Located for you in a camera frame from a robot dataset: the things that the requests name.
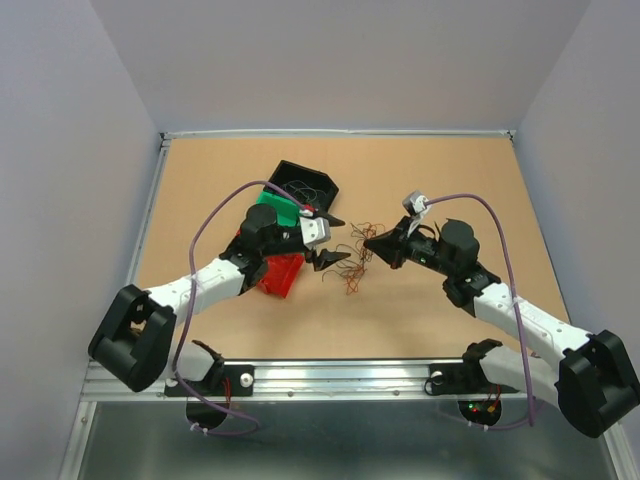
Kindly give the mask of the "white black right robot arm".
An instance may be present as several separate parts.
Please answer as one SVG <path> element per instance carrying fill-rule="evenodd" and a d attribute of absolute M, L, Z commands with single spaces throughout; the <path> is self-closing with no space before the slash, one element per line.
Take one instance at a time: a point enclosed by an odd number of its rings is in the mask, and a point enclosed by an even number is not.
<path fill-rule="evenodd" d="M 638 407 L 639 380 L 623 341 L 608 330 L 593 334 L 574 327 L 513 296 L 479 262 L 480 244 L 467 223 L 412 229 L 403 218 L 364 246 L 393 269 L 412 261 L 444 275 L 443 290 L 454 306 L 524 339 L 533 352 L 524 358 L 498 340 L 472 343 L 460 362 L 430 375 L 427 394 L 485 394 L 500 387 L 531 393 L 590 438 Z"/>

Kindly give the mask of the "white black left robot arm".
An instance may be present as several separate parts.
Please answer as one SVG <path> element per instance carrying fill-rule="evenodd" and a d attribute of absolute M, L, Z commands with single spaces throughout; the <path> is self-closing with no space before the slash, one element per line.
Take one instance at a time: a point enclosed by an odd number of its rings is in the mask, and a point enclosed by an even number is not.
<path fill-rule="evenodd" d="M 176 339 L 194 315 L 254 288 L 274 256 L 301 254 L 317 271 L 344 259 L 324 248 L 344 221 L 322 210 L 304 209 L 294 226 L 282 226 L 267 204 L 251 206 L 227 248 L 213 261 L 164 285 L 121 288 L 88 346 L 89 357 L 133 392 L 158 380 L 188 380 L 199 393 L 215 392 L 220 357 L 202 342 Z"/>

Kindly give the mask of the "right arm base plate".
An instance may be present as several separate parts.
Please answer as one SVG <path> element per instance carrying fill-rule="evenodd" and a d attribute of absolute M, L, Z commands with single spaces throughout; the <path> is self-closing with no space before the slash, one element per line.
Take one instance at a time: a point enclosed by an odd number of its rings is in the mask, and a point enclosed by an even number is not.
<path fill-rule="evenodd" d="M 431 396 L 440 395 L 489 395 L 515 393 L 516 390 L 506 385 L 490 383 L 485 375 L 476 367 L 463 362 L 435 363 L 429 366 L 429 374 L 425 380 L 425 393 Z"/>

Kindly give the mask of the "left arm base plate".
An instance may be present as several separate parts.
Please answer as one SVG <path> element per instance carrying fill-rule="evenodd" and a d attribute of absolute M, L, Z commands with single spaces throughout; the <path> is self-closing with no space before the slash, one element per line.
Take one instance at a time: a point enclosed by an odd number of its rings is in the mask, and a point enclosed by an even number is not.
<path fill-rule="evenodd" d="M 215 367 L 204 380 L 187 380 L 186 384 L 206 397 L 222 397 L 230 390 L 232 398 L 251 397 L 255 380 L 255 366 L 249 363 L 228 364 Z"/>

